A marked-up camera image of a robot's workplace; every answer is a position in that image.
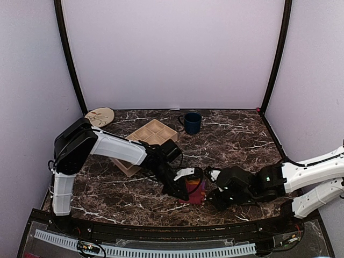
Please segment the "purple striped sock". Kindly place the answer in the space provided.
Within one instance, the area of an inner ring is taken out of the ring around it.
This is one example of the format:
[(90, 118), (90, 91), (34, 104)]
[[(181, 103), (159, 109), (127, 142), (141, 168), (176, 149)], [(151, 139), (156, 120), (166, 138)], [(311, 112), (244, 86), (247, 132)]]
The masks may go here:
[(179, 199), (178, 202), (181, 204), (195, 204), (195, 205), (202, 205), (203, 202), (205, 201), (206, 193), (205, 193), (205, 186), (206, 186), (206, 181), (200, 179), (197, 180), (185, 180), (185, 185), (187, 187), (187, 191), (191, 192), (189, 195), (189, 200), (184, 201)]

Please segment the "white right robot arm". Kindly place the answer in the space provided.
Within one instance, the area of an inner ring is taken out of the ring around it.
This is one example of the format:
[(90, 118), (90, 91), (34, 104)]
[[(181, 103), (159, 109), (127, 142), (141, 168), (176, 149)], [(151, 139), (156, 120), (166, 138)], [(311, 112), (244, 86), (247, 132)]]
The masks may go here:
[(281, 207), (281, 215), (303, 219), (343, 194), (343, 147), (300, 162), (285, 159), (282, 163), (263, 167), (256, 174), (234, 166), (208, 167), (205, 175), (217, 186), (208, 199), (220, 211), (231, 205), (272, 202), (315, 184), (315, 188)]

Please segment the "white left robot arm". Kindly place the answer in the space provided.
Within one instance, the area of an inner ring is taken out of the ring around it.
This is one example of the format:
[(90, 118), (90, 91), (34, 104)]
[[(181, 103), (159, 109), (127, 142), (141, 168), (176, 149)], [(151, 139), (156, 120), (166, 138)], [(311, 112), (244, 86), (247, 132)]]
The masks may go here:
[(71, 212), (74, 180), (91, 155), (125, 161), (153, 173), (163, 184), (162, 192), (188, 201), (195, 190), (188, 190), (187, 180), (202, 180), (198, 167), (173, 167), (171, 163), (182, 157), (182, 151), (173, 140), (162, 145), (150, 145), (141, 140), (129, 140), (92, 126), (87, 118), (80, 118), (54, 140), (54, 158), (47, 166), (53, 174), (52, 212), (65, 217)]

